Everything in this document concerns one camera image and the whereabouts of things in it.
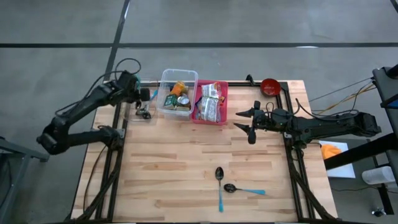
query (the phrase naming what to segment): concrete floor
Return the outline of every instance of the concrete floor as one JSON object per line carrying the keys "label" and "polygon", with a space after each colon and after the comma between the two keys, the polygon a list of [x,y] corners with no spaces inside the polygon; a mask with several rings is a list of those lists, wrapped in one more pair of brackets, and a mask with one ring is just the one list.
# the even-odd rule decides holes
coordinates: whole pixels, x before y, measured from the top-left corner
{"label": "concrete floor", "polygon": [[[0,43],[113,42],[123,2],[3,0]],[[121,42],[396,42],[397,21],[388,0],[132,0]],[[304,80],[312,99],[371,77],[374,68],[395,65],[397,50],[119,49],[116,61],[137,58],[142,77],[160,78],[166,68],[182,68],[196,70],[202,79],[242,80],[250,73],[256,79]],[[56,109],[85,94],[104,72],[109,53],[110,49],[0,49],[0,136],[44,152],[35,138]],[[314,101],[311,107],[325,108],[364,84]],[[374,114],[383,133],[389,133],[391,127],[379,103],[377,91],[370,91],[358,97],[356,109]],[[334,111],[351,107],[352,102],[347,102]],[[72,131],[89,130],[92,121],[93,114]],[[14,207],[13,223],[62,221],[72,207],[84,153],[82,146],[52,156],[48,163],[32,161]],[[365,170],[369,163],[354,166]],[[364,185],[360,178],[330,181],[336,189]],[[370,215],[370,209],[381,206],[377,191],[333,195],[340,218],[397,222],[395,217]]]}

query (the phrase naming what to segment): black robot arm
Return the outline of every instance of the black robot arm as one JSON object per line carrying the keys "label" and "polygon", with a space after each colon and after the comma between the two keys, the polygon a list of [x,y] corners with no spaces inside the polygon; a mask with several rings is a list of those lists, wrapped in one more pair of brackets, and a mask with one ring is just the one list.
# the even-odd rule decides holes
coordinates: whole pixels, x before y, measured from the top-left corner
{"label": "black robot arm", "polygon": [[120,102],[140,103],[139,85],[137,76],[123,71],[117,80],[98,85],[75,106],[56,115],[44,128],[37,142],[52,155],[65,152],[72,146],[93,142],[103,142],[108,147],[117,146],[120,143],[120,135],[109,126],[100,126],[99,130],[77,134],[69,134],[69,128],[100,106],[114,106]]}
{"label": "black robot arm", "polygon": [[236,113],[236,115],[247,118],[253,117],[251,127],[235,123],[249,136],[250,144],[256,143],[256,129],[289,134],[292,136],[293,146],[300,149],[306,148],[307,143],[314,139],[344,134],[371,137],[381,132],[375,117],[362,112],[307,119],[296,117],[283,109],[264,112],[260,110],[260,102],[255,101],[253,108]]}

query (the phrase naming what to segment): wooden table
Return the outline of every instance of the wooden table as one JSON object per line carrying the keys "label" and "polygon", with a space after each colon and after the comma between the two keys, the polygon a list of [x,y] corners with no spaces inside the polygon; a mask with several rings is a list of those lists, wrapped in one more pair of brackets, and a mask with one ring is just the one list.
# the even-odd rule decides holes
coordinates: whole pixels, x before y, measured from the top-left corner
{"label": "wooden table", "polygon": [[[294,110],[295,98],[310,110],[303,81],[287,81]],[[134,119],[131,110],[126,133],[123,163],[114,210],[114,222],[293,222],[297,221],[282,135],[257,131],[257,143],[249,145],[234,122],[250,124],[236,116],[254,100],[262,109],[268,101],[258,88],[229,87],[228,124],[209,126],[174,121],[157,114],[150,121]],[[94,128],[111,125],[114,108],[96,112]],[[308,117],[303,111],[297,116]],[[88,146],[73,206],[72,218],[82,213],[83,195],[94,161],[103,144]],[[336,217],[336,208],[319,146],[304,150],[310,188],[326,210]],[[103,153],[91,181],[87,205],[100,188]],[[215,169],[224,169],[222,184],[243,189],[264,189],[266,195],[223,192],[224,212],[218,211],[218,182]],[[303,193],[300,194],[306,211]],[[104,213],[108,211],[108,198]]]}

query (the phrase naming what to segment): white container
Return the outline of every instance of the white container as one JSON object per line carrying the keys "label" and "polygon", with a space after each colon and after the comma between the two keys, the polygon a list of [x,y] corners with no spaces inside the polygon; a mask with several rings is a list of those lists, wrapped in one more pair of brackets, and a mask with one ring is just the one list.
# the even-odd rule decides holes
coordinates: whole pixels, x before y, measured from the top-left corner
{"label": "white container", "polygon": [[396,181],[391,167],[389,166],[364,171],[362,173],[362,179],[369,185]]}
{"label": "white container", "polygon": [[[170,94],[170,89],[178,82],[183,81],[185,85],[189,86],[188,97],[191,102],[190,111],[175,111],[163,109],[166,96]],[[191,70],[181,69],[166,69],[163,71],[162,80],[160,81],[159,92],[157,93],[156,108],[157,110],[168,117],[176,117],[189,119],[195,107],[195,95],[197,92],[198,74]]]}

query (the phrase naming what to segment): cable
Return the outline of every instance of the cable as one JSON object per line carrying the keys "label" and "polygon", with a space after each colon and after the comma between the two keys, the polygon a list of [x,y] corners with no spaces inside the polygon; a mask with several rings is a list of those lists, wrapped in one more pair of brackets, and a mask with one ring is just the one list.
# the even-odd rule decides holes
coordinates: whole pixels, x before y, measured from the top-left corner
{"label": "cable", "polygon": [[[355,116],[358,115],[358,113],[356,113],[356,114],[353,114],[353,115],[350,116],[350,117],[345,117],[345,118],[333,118],[333,119],[319,118],[316,114],[312,114],[312,113],[308,112],[308,111],[300,104],[300,102],[299,102],[299,100],[298,100],[297,98],[296,98],[296,102],[297,102],[298,106],[299,106],[301,109],[303,109],[304,112],[306,112],[306,114],[310,115],[310,116],[313,117],[313,118],[319,119],[319,120],[321,120],[321,121],[339,121],[339,120],[342,120],[342,119],[354,118]],[[337,114],[345,113],[345,112],[347,112],[347,111],[341,111],[341,112],[338,112],[338,113],[334,113],[333,115],[337,115]]]}
{"label": "cable", "polygon": [[10,190],[11,190],[11,187],[12,187],[11,163],[10,163],[10,160],[9,160],[8,157],[7,157],[7,165],[8,165],[8,173],[9,173],[9,183],[10,183],[10,185],[8,187],[8,190],[7,190],[6,194],[5,194],[5,196],[4,196],[4,199],[0,203],[0,209],[1,209],[2,205],[4,205],[4,202],[6,202],[7,196],[9,194]]}
{"label": "cable", "polygon": [[296,151],[296,150],[299,150],[299,152],[300,152],[300,154],[301,154],[301,158],[304,159],[304,151],[303,151],[303,149],[296,149],[296,148],[293,148],[293,150],[295,150],[295,151]]}
{"label": "cable", "polygon": [[356,91],[355,93],[346,96],[345,98],[343,98],[342,100],[340,100],[338,103],[335,103],[334,105],[331,105],[331,106],[329,106],[328,108],[326,108],[326,109],[324,109],[324,110],[321,110],[321,112],[319,112],[319,113],[317,113],[317,114],[315,114],[315,115],[320,116],[322,113],[324,113],[324,112],[326,112],[326,111],[328,111],[328,110],[331,110],[332,108],[338,106],[340,103],[344,103],[344,102],[346,102],[346,101],[348,101],[348,100],[350,100],[350,99],[352,99],[352,98],[355,97],[355,102],[354,102],[354,106],[353,106],[353,109],[354,109],[355,103],[356,103],[356,97],[358,97],[358,95],[360,95],[360,94],[362,94],[362,93],[364,93],[364,92],[366,92],[366,91],[369,91],[369,90],[370,90],[369,88],[372,87],[372,86],[374,86],[374,85],[372,84],[372,85],[369,85],[368,87],[366,87],[366,85],[363,86],[362,88],[360,88],[360,89],[359,89],[358,91]]}
{"label": "cable", "polygon": [[[118,62],[118,63],[116,64],[115,70],[118,69],[119,65],[120,65],[122,62],[127,61],[127,60],[132,60],[132,61],[134,61],[134,62],[137,62],[137,64],[138,64],[138,70],[135,71],[135,72],[133,72],[133,73],[131,73],[132,75],[135,75],[135,74],[137,74],[139,71],[141,71],[141,63],[139,63],[139,61],[138,61],[137,59],[134,59],[134,58],[125,58],[125,59],[122,59],[120,62]],[[116,73],[114,74],[114,79],[115,79],[115,80],[118,79],[117,76],[116,76]]]}
{"label": "cable", "polygon": [[72,113],[73,110],[74,110],[85,98],[87,98],[87,96],[90,94],[90,92],[92,91],[92,89],[94,88],[94,86],[98,83],[98,81],[99,81],[101,78],[103,78],[105,75],[110,75],[110,74],[112,74],[112,73],[115,73],[115,74],[116,74],[116,73],[121,73],[121,72],[123,72],[123,71],[117,71],[117,70],[115,70],[115,71],[106,72],[106,73],[100,75],[100,76],[94,81],[94,83],[91,85],[90,89],[88,89],[86,95],[85,95],[81,100],[76,101],[76,102],[73,102],[73,103],[69,104],[68,106],[65,106],[65,107],[63,107],[63,108],[57,110],[57,111],[55,112],[55,115],[57,115],[57,116],[62,116],[63,114],[60,114],[60,113],[59,113],[60,111],[63,111],[64,109],[69,108],[69,107],[75,105],[75,106],[74,106],[72,109],[70,109],[70,111],[69,111],[69,113]]}
{"label": "cable", "polygon": [[[377,190],[377,187],[363,187],[361,189],[333,189],[332,188],[332,190],[337,191],[337,192],[343,192],[343,191],[360,191],[360,190],[365,190],[365,189],[369,189],[369,188]],[[387,192],[390,192],[392,194],[398,194],[398,192],[393,192],[393,191],[390,191],[390,190],[388,190]]]}
{"label": "cable", "polygon": [[97,166],[97,163],[100,160],[100,157],[105,149],[106,149],[106,146],[104,146],[104,148],[102,148],[101,152],[99,153],[99,155],[97,157],[97,160],[95,160],[95,162],[94,162],[93,169],[91,170],[90,178],[88,179],[88,183],[87,183],[86,190],[85,190],[85,196],[83,197],[83,212],[85,212],[85,210],[86,210],[86,197],[87,197],[88,186],[90,186],[90,182],[91,182],[91,179],[93,178],[93,174],[94,174],[95,168]]}
{"label": "cable", "polygon": [[310,142],[310,143],[307,143],[307,144],[318,144],[320,147],[322,147],[322,144],[320,144],[319,142]]}
{"label": "cable", "polygon": [[316,116],[322,116],[322,117],[330,117],[330,116],[334,116],[334,115],[338,115],[338,114],[341,114],[341,113],[347,113],[347,112],[356,112],[355,114],[358,114],[359,113],[359,110],[344,110],[344,111],[340,111],[340,112],[337,112],[337,113],[333,113],[333,114],[329,114],[329,115],[322,115],[322,114],[314,114],[314,115],[316,115]]}
{"label": "cable", "polygon": [[353,85],[356,85],[356,84],[361,83],[361,82],[363,82],[363,81],[366,81],[366,80],[368,80],[368,79],[371,79],[371,78],[365,78],[364,80],[361,80],[361,81],[356,82],[356,83],[354,83],[354,84],[348,85],[348,86],[346,86],[346,87],[340,88],[340,89],[335,90],[335,91],[333,91],[333,92],[330,92],[330,93],[327,93],[327,94],[325,94],[325,95],[319,96],[319,97],[317,97],[317,98],[315,98],[315,99],[310,100],[310,102],[312,102],[312,101],[314,101],[314,100],[318,100],[318,99],[323,98],[323,97],[325,97],[325,96],[328,96],[328,95],[330,95],[330,94],[336,93],[337,91],[344,90],[344,89],[346,89],[346,88],[348,88],[348,87],[351,87],[351,86],[353,86]]}
{"label": "cable", "polygon": [[271,112],[273,112],[274,106],[275,106],[275,105],[274,105],[273,102],[268,102],[268,103],[266,104],[266,111],[267,111],[267,113],[268,113],[268,118],[271,119],[271,115],[270,115],[270,113],[269,113],[270,111],[268,110],[268,104],[269,104],[269,103],[272,105],[272,110],[271,110]]}
{"label": "cable", "polygon": [[296,115],[300,111],[300,107],[297,107],[297,111],[293,113],[293,115]]}

